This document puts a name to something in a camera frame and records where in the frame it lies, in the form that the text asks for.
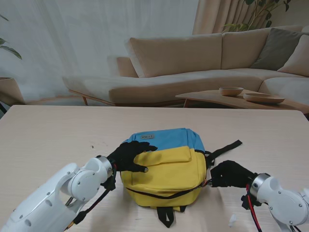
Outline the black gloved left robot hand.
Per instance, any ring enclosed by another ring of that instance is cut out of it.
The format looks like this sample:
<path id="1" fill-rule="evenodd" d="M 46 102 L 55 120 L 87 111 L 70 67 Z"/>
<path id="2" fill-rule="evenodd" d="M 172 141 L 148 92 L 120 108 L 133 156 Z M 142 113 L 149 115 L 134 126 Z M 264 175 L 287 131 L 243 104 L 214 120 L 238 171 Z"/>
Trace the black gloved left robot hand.
<path id="1" fill-rule="evenodd" d="M 156 151 L 157 147 L 150 145 L 149 142 L 125 142 L 120 144 L 108 157 L 107 160 L 119 172 L 148 172 L 148 168 L 134 162 L 137 155 L 143 152 Z"/>

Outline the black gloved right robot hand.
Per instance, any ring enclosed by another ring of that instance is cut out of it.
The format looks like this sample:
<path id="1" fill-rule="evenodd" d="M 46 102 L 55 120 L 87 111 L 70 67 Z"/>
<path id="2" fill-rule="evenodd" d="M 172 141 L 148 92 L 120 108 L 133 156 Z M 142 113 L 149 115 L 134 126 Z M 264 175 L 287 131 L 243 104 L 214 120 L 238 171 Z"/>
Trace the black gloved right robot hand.
<path id="1" fill-rule="evenodd" d="M 226 160 L 211 169 L 211 187 L 246 188 L 258 176 L 235 161 Z"/>

